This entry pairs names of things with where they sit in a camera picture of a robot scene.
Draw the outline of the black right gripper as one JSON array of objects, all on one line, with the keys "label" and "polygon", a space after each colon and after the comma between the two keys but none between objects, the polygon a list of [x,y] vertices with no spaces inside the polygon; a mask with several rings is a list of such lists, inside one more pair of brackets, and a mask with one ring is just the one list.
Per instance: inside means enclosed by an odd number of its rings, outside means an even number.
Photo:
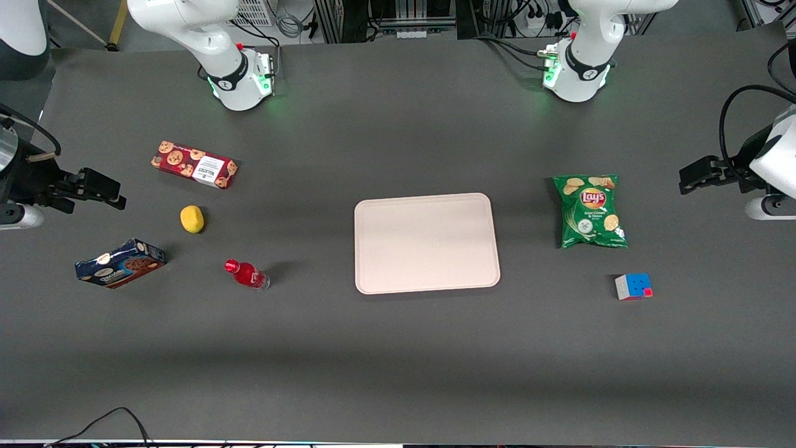
[{"label": "black right gripper", "polygon": [[119,182],[85,167],[78,173],[78,185],[73,181],[74,175],[61,170],[54,158],[28,161],[29,156],[43,153],[28,142],[18,144],[15,155],[5,166],[5,202],[52,207],[60,212],[73,212],[76,200],[125,209],[127,199],[119,194]]}]

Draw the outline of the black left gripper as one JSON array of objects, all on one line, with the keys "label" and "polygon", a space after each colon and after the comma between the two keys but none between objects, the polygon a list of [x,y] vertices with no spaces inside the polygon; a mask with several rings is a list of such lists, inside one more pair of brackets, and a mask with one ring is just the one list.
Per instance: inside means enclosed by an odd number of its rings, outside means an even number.
[{"label": "black left gripper", "polygon": [[727,139],[724,128],[719,130],[720,159],[716,156],[704,156],[696,162],[680,169],[678,184],[680,195],[688,195],[704,187],[719,187],[738,184],[740,190],[770,190],[769,184],[754,173],[751,162],[759,155],[772,128],[756,131],[741,145],[739,152],[730,157],[727,151]]}]

